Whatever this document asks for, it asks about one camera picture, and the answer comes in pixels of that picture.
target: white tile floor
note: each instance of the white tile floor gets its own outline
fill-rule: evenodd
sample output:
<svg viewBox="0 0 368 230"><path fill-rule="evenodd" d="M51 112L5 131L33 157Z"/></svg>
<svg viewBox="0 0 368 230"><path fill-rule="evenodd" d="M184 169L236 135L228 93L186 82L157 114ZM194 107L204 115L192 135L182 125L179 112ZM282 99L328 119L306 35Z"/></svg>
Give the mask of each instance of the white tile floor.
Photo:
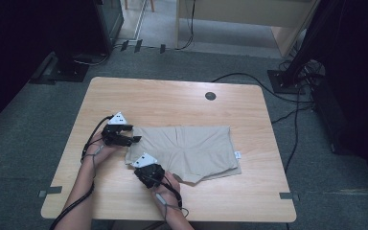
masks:
<svg viewBox="0 0 368 230"><path fill-rule="evenodd" d="M125 24L118 43L131 39L123 35L122 31L133 31L133 28L136 28L137 20L135 18L138 18L138 10L140 9L138 3L141 1L145 1L146 4L148 0L129 0L129 9L124 10ZM161 44L166 44L167 48L175 48L176 0L154 0L154 7L155 12L151 12L150 3L145 6L143 21L137 27L139 28L137 39L143 39L143 46L160 47ZM182 47L187 43L191 34L189 29L191 18L181 19L179 24L178 46ZM282 58L273 34L267 26L202 20L194 20L194 40L185 50L261 58Z"/></svg>

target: carpeted floor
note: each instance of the carpeted floor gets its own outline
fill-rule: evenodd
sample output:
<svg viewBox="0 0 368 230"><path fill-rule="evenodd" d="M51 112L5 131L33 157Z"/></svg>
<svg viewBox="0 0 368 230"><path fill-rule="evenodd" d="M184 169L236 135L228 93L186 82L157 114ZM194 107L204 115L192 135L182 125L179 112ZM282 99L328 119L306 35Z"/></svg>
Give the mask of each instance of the carpeted floor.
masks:
<svg viewBox="0 0 368 230"><path fill-rule="evenodd" d="M103 64L90 67L84 82L26 84L0 114L0 229L48 229L40 190L50 186L58 161L90 80L94 77L171 81L212 81L244 72L269 86L266 70L280 59L134 48L115 50ZM245 76L219 82L256 84ZM295 109L294 103L264 92L269 116L275 120ZM293 116L273 125L285 164L294 145ZM297 220L289 229L368 229L368 168L356 156L331 152L320 117L298 113L299 143L287 171ZM106 229L95 221L93 229ZM283 223L239 223L238 229L287 229Z"/></svg>

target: beige cloth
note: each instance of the beige cloth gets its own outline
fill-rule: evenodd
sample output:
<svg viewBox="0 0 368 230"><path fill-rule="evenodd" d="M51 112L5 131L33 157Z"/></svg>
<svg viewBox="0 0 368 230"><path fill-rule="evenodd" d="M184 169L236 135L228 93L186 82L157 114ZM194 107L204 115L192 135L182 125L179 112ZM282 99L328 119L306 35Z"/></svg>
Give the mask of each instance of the beige cloth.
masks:
<svg viewBox="0 0 368 230"><path fill-rule="evenodd" d="M242 171L229 132L229 126L135 126L133 135L142 139L130 147L126 163L146 152L164 170L191 183L239 174Z"/></svg>

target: light wood tabletop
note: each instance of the light wood tabletop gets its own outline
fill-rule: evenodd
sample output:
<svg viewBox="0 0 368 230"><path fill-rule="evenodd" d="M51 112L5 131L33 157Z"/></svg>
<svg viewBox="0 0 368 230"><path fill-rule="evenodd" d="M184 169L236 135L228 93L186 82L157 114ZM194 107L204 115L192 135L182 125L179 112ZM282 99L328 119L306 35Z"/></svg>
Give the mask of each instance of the light wood tabletop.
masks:
<svg viewBox="0 0 368 230"><path fill-rule="evenodd" d="M213 92L216 98L207 100ZM230 126L241 174L181 184L190 221L293 222L296 213L268 117L262 89L256 85L95 78L74 123L41 215L54 219L69 196L83 145L104 117L121 111L137 127ZM110 156L97 171L94 219L162 220L150 191L125 164L127 148Z"/></svg>

